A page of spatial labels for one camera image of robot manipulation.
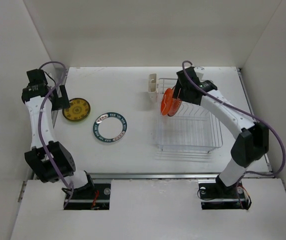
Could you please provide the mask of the orange plate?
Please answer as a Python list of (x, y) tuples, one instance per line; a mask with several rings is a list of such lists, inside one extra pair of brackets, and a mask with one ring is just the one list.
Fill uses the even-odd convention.
[(172, 88), (167, 88), (163, 94), (161, 104), (160, 104), (160, 113), (162, 116), (167, 115), (172, 107), (173, 93), (174, 93), (174, 90)]

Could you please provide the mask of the olive brown plate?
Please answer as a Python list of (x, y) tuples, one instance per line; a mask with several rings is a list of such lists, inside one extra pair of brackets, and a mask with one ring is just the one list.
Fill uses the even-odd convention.
[(70, 107), (62, 110), (63, 117), (67, 120), (67, 114), (79, 114), (91, 112), (90, 103), (84, 98), (72, 98), (70, 101)]

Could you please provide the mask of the white plate grey rim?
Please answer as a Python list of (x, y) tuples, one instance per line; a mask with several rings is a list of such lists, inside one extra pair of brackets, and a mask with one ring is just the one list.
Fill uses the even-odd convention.
[(93, 123), (94, 137), (102, 143), (114, 143), (119, 141), (127, 132), (126, 118), (117, 112), (101, 114)]

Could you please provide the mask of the white plate red pattern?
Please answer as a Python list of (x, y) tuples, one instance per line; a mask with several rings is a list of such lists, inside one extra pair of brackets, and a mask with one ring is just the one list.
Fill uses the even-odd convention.
[(173, 117), (178, 112), (181, 104), (182, 104), (182, 101), (179, 98), (174, 98), (172, 100), (172, 104), (171, 104), (170, 110), (167, 113), (167, 115), (169, 117)]

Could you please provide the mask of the lime green plate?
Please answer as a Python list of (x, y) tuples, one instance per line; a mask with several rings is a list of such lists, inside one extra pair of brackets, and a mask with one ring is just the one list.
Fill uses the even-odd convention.
[(76, 113), (69, 113), (66, 115), (66, 119), (70, 122), (77, 123), (85, 120), (90, 115), (89, 112), (81, 112), (79, 114)]

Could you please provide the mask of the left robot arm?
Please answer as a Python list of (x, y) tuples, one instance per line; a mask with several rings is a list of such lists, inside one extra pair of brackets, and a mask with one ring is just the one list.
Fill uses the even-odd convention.
[(71, 153), (57, 140), (52, 113), (70, 107), (63, 85), (50, 87), (42, 69), (27, 71), (29, 83), (22, 90), (21, 99), (27, 107), (32, 139), (24, 158), (36, 176), (43, 182), (62, 181), (67, 192), (78, 192), (83, 198), (94, 195), (95, 186), (86, 171), (76, 169)]

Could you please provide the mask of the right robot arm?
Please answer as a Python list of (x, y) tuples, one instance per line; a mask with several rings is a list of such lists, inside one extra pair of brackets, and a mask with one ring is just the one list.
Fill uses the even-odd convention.
[(176, 73), (173, 97), (201, 106), (213, 114), (232, 134), (235, 142), (230, 150), (231, 160), (216, 177), (215, 193), (226, 197), (240, 181), (248, 167), (269, 150), (269, 128), (251, 116), (236, 110), (218, 87), (210, 80), (200, 81), (194, 67)]

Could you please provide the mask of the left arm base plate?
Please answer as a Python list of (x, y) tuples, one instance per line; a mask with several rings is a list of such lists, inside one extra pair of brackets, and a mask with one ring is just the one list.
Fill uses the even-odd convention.
[(70, 192), (63, 190), (65, 199), (64, 210), (105, 211), (110, 209), (111, 182), (94, 181), (78, 187), (70, 196)]

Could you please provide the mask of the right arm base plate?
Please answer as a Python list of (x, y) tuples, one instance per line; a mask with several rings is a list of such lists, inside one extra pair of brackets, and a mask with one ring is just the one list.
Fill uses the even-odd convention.
[(252, 199), (242, 182), (225, 187), (215, 181), (198, 183), (197, 196), (202, 210), (249, 210)]

